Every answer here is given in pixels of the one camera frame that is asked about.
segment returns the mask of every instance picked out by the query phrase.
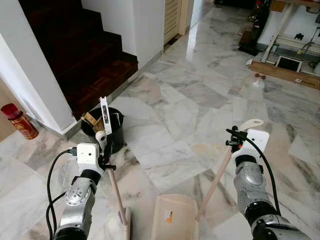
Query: dark wooden stair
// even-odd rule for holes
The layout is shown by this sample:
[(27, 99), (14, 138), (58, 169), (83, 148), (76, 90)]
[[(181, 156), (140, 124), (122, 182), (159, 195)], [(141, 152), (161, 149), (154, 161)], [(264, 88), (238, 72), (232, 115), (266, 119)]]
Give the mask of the dark wooden stair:
[(121, 36), (81, 0), (19, 0), (53, 74), (78, 120), (138, 70)]

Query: black cable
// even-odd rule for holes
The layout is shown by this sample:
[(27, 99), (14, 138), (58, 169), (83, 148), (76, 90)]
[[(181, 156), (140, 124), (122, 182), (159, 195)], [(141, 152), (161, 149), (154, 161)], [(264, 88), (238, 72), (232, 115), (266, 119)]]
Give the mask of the black cable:
[(54, 209), (52, 198), (51, 198), (50, 179), (51, 179), (52, 171), (54, 170), (54, 166), (55, 166), (58, 158), (60, 158), (60, 156), (63, 155), (63, 154), (69, 153), (69, 151), (70, 151), (69, 149), (65, 150), (65, 151), (62, 151), (54, 158), (54, 160), (53, 160), (53, 162), (51, 164), (50, 170), (49, 170), (48, 179), (46, 181), (46, 191), (47, 191), (47, 194), (48, 194), (49, 207), (51, 209), (52, 221), (53, 221), (53, 233), (55, 233), (56, 230), (57, 230), (57, 219), (56, 219), (56, 213), (55, 213), (55, 209)]
[(271, 179), (271, 185), (272, 185), (272, 191), (273, 191), (273, 198), (274, 198), (274, 204), (275, 204), (275, 209), (278, 212), (278, 214), (281, 216), (281, 212), (280, 212), (280, 208), (279, 208), (279, 201), (278, 201), (278, 195), (277, 195), (277, 189), (276, 189), (276, 182), (275, 182), (275, 178), (274, 178), (274, 174), (271, 170), (271, 167), (264, 155), (264, 153), (259, 149), (259, 147), (253, 142), (251, 141), (249, 138), (242, 136), (239, 132), (237, 131), (233, 131), (230, 129), (226, 129), (226, 131), (234, 136), (236, 136), (239, 139), (242, 139), (243, 141), (248, 141), (260, 154), (260, 156), (262, 157), (266, 168), (268, 169), (269, 175), (270, 175), (270, 179)]
[[(59, 196), (57, 196), (55, 199), (53, 199), (52, 200), (52, 204), (54, 204), (57, 200), (62, 198), (65, 194), (66, 194), (66, 192), (61, 193)], [(46, 211), (45, 211), (45, 219), (46, 219), (46, 224), (47, 224), (48, 229), (49, 229), (50, 240), (53, 240), (54, 239), (54, 234), (52, 232), (52, 227), (51, 227), (51, 223), (50, 223), (50, 219), (49, 219), (50, 208), (51, 208), (51, 205), (49, 204), (48, 207), (46, 208)]]

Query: wooden door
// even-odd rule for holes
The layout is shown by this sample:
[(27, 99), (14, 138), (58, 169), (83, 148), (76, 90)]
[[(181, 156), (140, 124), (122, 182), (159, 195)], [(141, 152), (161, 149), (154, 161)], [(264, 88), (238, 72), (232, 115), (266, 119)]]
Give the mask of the wooden door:
[[(0, 78), (0, 108), (3, 105), (9, 103), (14, 103), (21, 111), (24, 110), (19, 104), (18, 100)], [(12, 134), (15, 130), (16, 128), (11, 124), (11, 122), (6, 119), (6, 117), (0, 111), (0, 142), (10, 134)]]
[(179, 33), (181, 0), (165, 0), (164, 44)]

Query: red spray can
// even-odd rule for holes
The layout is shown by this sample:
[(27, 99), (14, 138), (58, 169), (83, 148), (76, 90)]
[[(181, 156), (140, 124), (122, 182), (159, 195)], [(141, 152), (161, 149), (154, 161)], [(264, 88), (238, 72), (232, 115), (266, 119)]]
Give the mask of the red spray can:
[(16, 107), (16, 105), (9, 103), (4, 105), (1, 108), (1, 111), (26, 139), (30, 140), (38, 136), (38, 130), (33, 126), (28, 117)]

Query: wooden stick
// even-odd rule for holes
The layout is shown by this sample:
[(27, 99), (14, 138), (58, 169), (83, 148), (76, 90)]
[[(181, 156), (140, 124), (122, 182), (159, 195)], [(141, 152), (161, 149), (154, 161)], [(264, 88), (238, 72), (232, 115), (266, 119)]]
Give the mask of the wooden stick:
[(219, 168), (218, 173), (215, 175), (215, 178), (214, 178), (214, 180), (212, 182), (212, 185), (211, 185), (208, 193), (206, 194), (206, 196), (205, 196), (205, 198), (204, 198), (204, 200), (203, 200), (203, 202), (201, 204), (201, 207), (200, 207), (200, 209), (199, 209), (199, 211), (198, 211), (198, 213), (197, 213), (197, 215), (195, 217), (195, 220), (199, 221), (200, 220), (200, 216), (205, 212), (205, 208), (206, 208), (206, 206), (207, 206), (212, 194), (214, 193), (214, 191), (215, 191), (215, 189), (216, 189), (216, 187), (217, 187), (217, 185), (218, 185), (218, 183), (219, 183), (219, 181), (220, 181), (220, 179), (222, 177), (222, 174), (224, 174), (224, 172), (225, 172), (225, 170), (227, 168), (227, 165), (228, 165), (228, 163), (229, 163), (229, 161), (231, 159), (231, 155), (232, 155), (231, 147), (228, 147), (227, 154), (224, 157), (224, 160), (223, 160), (223, 162), (222, 162), (222, 164), (221, 164), (221, 166)]
[(118, 206), (119, 206), (119, 212), (122, 218), (122, 223), (123, 225), (126, 227), (128, 225), (127, 219), (126, 219), (126, 214), (125, 214), (125, 209), (124, 206), (122, 205), (122, 201), (121, 201), (121, 197), (120, 197), (120, 193), (119, 193), (119, 188), (116, 182), (116, 177), (115, 177), (115, 173), (113, 170), (108, 170), (108, 174), (109, 174), (109, 178), (111, 181), (111, 185), (113, 187), (113, 190), (115, 192), (115, 196), (116, 196), (116, 201), (118, 202)]

